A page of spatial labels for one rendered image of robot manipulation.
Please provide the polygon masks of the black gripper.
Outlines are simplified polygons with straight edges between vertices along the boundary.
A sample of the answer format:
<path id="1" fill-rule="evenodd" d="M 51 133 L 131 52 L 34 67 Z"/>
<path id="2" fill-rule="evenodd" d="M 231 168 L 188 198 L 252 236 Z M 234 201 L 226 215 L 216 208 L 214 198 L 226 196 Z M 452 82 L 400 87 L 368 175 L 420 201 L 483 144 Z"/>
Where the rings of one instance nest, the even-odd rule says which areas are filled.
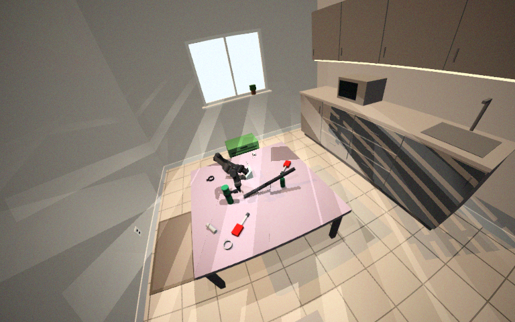
<path id="1" fill-rule="evenodd" d="M 241 192 L 241 181 L 239 181 L 239 175 L 237 174 L 235 177 L 232 177 L 232 178 L 233 178 L 233 182 L 234 182 L 234 187 L 240 193 Z"/>

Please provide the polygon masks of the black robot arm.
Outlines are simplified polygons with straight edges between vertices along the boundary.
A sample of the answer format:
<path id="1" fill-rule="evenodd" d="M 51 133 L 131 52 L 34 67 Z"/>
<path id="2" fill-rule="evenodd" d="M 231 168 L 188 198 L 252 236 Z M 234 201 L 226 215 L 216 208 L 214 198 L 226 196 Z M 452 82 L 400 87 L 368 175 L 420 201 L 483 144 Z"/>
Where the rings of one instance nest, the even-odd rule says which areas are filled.
<path id="1" fill-rule="evenodd" d="M 224 159 L 222 155 L 218 152 L 213 157 L 213 160 L 215 162 L 218 162 L 221 165 L 223 171 L 229 174 L 230 177 L 235 177 L 238 173 L 244 173 L 246 175 L 249 172 L 248 168 L 245 168 L 244 165 L 234 164 Z M 239 175 L 239 181 L 241 180 L 246 180 L 246 176 L 244 176 L 243 174 L 241 176 Z"/>

